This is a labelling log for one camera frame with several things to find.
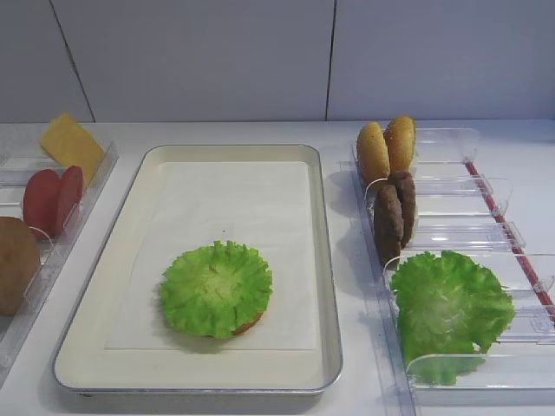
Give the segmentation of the red tomato slice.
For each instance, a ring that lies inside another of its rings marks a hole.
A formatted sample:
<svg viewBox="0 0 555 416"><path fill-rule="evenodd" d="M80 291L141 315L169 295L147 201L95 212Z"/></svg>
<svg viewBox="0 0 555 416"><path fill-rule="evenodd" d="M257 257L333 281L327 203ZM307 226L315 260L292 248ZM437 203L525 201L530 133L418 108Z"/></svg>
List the red tomato slice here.
<svg viewBox="0 0 555 416"><path fill-rule="evenodd" d="M57 200L61 180L50 169L35 173L26 185L23 196L23 220L34 227L38 239L55 236Z"/></svg>
<svg viewBox="0 0 555 416"><path fill-rule="evenodd" d="M57 199L54 232L62 234L66 220L82 197L83 172L79 166L70 166L62 175Z"/></svg>

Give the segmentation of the rear golden bun half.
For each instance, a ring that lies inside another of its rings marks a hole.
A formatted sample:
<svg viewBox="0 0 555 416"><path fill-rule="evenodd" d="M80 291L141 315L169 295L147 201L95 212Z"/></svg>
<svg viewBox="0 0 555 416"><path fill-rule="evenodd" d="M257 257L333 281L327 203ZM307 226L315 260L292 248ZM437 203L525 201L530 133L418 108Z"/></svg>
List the rear golden bun half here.
<svg viewBox="0 0 555 416"><path fill-rule="evenodd" d="M389 122L383 133L387 148L390 172L406 172L415 155L416 125L407 116Z"/></svg>

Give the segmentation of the golden bun half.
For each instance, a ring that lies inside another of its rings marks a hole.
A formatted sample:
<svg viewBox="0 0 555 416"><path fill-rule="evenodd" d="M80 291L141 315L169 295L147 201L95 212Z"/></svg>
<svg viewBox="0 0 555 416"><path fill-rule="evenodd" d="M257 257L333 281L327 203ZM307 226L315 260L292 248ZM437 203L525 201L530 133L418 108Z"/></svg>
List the golden bun half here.
<svg viewBox="0 0 555 416"><path fill-rule="evenodd" d="M389 122L383 133L387 148L390 172L406 172L415 155L416 125L407 116Z"/></svg>
<svg viewBox="0 0 555 416"><path fill-rule="evenodd" d="M369 185L390 174L389 153L381 126L372 121L359 132L356 155L365 183Z"/></svg>

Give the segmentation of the clear acrylic left rack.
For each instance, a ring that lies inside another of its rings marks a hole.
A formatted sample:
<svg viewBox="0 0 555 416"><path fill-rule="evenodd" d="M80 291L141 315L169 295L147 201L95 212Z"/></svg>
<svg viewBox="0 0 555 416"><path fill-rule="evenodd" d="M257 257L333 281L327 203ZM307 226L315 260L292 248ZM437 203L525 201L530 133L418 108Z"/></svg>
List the clear acrylic left rack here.
<svg viewBox="0 0 555 416"><path fill-rule="evenodd" d="M41 265L23 295L22 307L13 317L1 319L1 380L6 380L118 159L115 144L107 134L93 131L92 135L105 155L92 181L84 189L79 205L66 221L62 235L38 243ZM42 169L61 174L63 168L38 148L31 133L16 140L16 129L13 128L2 139L6 142L1 147L1 214L21 218L23 194L30 177Z"/></svg>

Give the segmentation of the white parchment paper sheet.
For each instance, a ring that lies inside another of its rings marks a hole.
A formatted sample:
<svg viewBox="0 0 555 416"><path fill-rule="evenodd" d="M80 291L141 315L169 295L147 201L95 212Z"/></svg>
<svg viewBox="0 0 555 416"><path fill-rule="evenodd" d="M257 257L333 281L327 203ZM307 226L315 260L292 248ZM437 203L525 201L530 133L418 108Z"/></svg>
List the white parchment paper sheet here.
<svg viewBox="0 0 555 416"><path fill-rule="evenodd" d="M166 162L134 184L121 218L130 279L109 348L312 350L317 343L308 167L302 162ZM228 340L178 334L160 311L163 272L215 241L254 248L270 265L268 309Z"/></svg>

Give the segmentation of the rear brown meat patty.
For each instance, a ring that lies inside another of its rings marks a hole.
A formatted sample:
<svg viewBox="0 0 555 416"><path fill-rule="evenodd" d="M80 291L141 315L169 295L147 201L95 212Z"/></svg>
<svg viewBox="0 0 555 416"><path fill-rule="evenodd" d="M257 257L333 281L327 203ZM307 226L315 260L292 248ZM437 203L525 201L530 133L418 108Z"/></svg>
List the rear brown meat patty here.
<svg viewBox="0 0 555 416"><path fill-rule="evenodd" d="M415 227L415 183L410 172L393 172L388 176L388 182L395 187L401 203L403 220L401 247L404 248L413 236Z"/></svg>

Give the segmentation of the front brown meat patty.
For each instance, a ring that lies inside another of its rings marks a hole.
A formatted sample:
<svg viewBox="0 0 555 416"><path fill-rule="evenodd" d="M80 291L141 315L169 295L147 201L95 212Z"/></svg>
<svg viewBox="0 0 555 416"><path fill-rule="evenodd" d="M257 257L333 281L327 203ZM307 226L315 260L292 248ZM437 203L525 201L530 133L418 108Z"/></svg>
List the front brown meat patty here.
<svg viewBox="0 0 555 416"><path fill-rule="evenodd" d="M384 185L374 203L375 245L382 266L398 257L404 232L402 205L393 185Z"/></svg>

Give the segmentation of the green lettuce leaf on bun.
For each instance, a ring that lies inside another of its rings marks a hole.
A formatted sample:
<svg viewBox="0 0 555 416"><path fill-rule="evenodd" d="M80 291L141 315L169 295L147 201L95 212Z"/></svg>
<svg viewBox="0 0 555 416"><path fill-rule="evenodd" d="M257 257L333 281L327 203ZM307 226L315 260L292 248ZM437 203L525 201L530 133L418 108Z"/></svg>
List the green lettuce leaf on bun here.
<svg viewBox="0 0 555 416"><path fill-rule="evenodd" d="M161 311L175 332L230 339L267 310L273 275L258 251L216 241L177 257L163 273Z"/></svg>

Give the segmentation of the brown bun top left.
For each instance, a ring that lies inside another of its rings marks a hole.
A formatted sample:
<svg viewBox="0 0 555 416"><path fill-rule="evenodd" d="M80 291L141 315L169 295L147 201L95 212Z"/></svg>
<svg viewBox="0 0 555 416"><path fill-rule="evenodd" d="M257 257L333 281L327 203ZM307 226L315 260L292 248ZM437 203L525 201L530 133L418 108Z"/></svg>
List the brown bun top left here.
<svg viewBox="0 0 555 416"><path fill-rule="evenodd" d="M40 265L35 235L19 218L1 217L1 316L14 316Z"/></svg>

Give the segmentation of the yellow cheese slice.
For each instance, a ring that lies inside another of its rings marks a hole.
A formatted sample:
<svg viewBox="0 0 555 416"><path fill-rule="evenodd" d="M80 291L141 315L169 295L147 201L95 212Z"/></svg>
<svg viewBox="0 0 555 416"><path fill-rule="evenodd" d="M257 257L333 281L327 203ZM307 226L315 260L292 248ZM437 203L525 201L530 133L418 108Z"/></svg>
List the yellow cheese slice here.
<svg viewBox="0 0 555 416"><path fill-rule="evenodd" d="M49 123L40 145L62 167L79 166L86 185L93 179L105 154L92 134L68 113L62 113Z"/></svg>

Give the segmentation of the green lettuce leaf in rack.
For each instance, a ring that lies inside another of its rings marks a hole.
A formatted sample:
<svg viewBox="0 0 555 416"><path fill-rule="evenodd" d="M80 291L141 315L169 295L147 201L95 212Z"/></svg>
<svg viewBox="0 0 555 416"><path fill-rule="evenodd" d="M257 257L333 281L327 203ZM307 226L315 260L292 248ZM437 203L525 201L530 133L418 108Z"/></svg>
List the green lettuce leaf in rack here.
<svg viewBox="0 0 555 416"><path fill-rule="evenodd" d="M452 386L476 371L516 315L494 273L459 252L408 258L390 288L404 363L420 384Z"/></svg>

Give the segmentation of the brown meat patty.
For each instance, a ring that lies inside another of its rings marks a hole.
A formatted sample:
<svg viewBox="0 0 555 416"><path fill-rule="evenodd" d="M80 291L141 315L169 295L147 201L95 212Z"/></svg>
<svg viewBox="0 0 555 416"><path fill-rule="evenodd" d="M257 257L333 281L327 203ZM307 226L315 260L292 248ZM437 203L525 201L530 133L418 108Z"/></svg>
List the brown meat patty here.
<svg viewBox="0 0 555 416"><path fill-rule="evenodd" d="M410 172L393 172L388 176L388 182L395 187L401 203L403 220L401 247L404 248L413 236L415 227L415 183Z"/></svg>
<svg viewBox="0 0 555 416"><path fill-rule="evenodd" d="M404 232L402 205L393 185L384 185L374 203L375 245L382 266L398 257Z"/></svg>

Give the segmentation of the front golden bun half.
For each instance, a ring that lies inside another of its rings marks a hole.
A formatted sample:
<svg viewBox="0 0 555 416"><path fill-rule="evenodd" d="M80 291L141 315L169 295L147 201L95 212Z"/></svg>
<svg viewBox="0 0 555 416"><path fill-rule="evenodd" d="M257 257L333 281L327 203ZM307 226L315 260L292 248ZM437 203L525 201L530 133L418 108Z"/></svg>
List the front golden bun half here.
<svg viewBox="0 0 555 416"><path fill-rule="evenodd" d="M365 183L369 185L390 174L389 153L381 126L372 121L359 132L356 155Z"/></svg>

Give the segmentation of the bottom bun under lettuce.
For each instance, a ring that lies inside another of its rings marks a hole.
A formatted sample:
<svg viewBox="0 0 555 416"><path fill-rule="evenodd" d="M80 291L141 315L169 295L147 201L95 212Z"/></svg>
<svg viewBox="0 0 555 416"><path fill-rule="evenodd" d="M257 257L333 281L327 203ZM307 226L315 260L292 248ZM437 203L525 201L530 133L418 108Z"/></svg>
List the bottom bun under lettuce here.
<svg viewBox="0 0 555 416"><path fill-rule="evenodd" d="M234 330L232 335L237 336L237 335L243 334L245 331L247 331L252 326L254 326L261 319L262 315L263 315L263 312L257 313L257 315L250 322L247 322L247 323L241 325L236 330Z"/></svg>

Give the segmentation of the clear acrylic right rack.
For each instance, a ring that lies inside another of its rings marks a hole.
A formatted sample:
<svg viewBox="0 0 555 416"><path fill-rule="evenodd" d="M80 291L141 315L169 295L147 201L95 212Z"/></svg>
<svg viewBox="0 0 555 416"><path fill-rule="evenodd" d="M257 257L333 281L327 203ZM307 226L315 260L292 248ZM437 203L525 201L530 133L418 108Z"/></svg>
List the clear acrylic right rack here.
<svg viewBox="0 0 555 416"><path fill-rule="evenodd" d="M367 282L380 334L378 370L389 415L428 415L437 407L467 412L554 401L554 256L526 248L506 218L509 179L475 163L479 134L469 128L421 128L410 171L416 188L413 235L382 262L375 247L374 188L356 150L349 153L357 213L369 253ZM458 251L490 269L513 299L515 316L486 354L429 354L406 363L389 284L398 267L422 252Z"/></svg>

